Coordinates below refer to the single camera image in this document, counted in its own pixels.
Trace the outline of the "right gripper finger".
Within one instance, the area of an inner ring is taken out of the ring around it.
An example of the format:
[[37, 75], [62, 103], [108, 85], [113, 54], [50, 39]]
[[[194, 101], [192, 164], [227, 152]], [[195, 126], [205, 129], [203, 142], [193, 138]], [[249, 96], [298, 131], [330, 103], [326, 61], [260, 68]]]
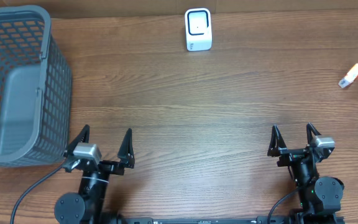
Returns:
[[268, 156], [281, 156], [287, 152], [287, 146], [277, 125], [272, 126], [272, 135], [268, 147]]
[[306, 125], [307, 141], [308, 144], [312, 142], [314, 136], [319, 136], [321, 133], [313, 126], [312, 123]]

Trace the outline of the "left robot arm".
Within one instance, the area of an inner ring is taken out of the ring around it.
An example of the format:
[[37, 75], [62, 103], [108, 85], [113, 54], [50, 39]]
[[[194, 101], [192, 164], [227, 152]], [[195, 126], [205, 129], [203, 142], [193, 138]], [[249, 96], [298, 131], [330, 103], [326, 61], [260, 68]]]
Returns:
[[119, 148], [118, 161], [102, 160], [97, 144], [91, 144], [90, 126], [85, 125], [72, 140], [63, 156], [62, 168], [67, 173], [82, 171], [77, 191], [62, 195], [56, 202], [54, 215], [59, 223], [125, 223], [122, 215], [104, 213], [103, 204], [111, 175], [124, 175], [135, 164], [132, 129], [128, 129]]

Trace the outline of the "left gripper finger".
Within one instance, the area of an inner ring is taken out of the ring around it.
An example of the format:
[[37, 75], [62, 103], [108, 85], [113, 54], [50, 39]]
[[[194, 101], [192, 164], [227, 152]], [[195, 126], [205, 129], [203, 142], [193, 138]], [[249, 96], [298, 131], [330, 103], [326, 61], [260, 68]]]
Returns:
[[120, 159], [120, 163], [126, 168], [134, 168], [135, 157], [132, 145], [132, 129], [129, 128], [126, 131], [122, 144], [119, 148], [117, 157]]
[[75, 150], [75, 147], [77, 147], [79, 143], [83, 143], [83, 142], [89, 143], [89, 138], [90, 138], [90, 126], [86, 124], [83, 127], [83, 129], [80, 131], [80, 133], [77, 135], [77, 137], [74, 138], [74, 140], [72, 140], [72, 142], [69, 143], [69, 145], [67, 145], [64, 152], [64, 157], [69, 157], [73, 155], [73, 151]]

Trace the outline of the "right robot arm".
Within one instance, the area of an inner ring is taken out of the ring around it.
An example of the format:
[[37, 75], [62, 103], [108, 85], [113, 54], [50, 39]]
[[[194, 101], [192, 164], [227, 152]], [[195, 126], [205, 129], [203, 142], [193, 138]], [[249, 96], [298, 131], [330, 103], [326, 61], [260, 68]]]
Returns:
[[[322, 135], [311, 123], [306, 125], [306, 133], [304, 148], [289, 149], [278, 126], [272, 126], [267, 155], [277, 157], [277, 165], [288, 169], [295, 189], [273, 205], [264, 223], [344, 223], [343, 217], [336, 216], [341, 210], [344, 183], [336, 177], [321, 177], [316, 166], [332, 154], [334, 139]], [[295, 194], [301, 207], [281, 218], [273, 216], [275, 209]]]

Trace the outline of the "small orange box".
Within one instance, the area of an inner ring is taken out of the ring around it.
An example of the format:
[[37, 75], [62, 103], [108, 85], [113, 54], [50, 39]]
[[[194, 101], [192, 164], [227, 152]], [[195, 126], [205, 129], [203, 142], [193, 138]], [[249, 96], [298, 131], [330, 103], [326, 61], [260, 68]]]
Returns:
[[338, 85], [341, 88], [345, 88], [352, 84], [358, 77], [358, 63], [352, 66], [352, 68], [346, 73], [346, 75], [339, 81]]

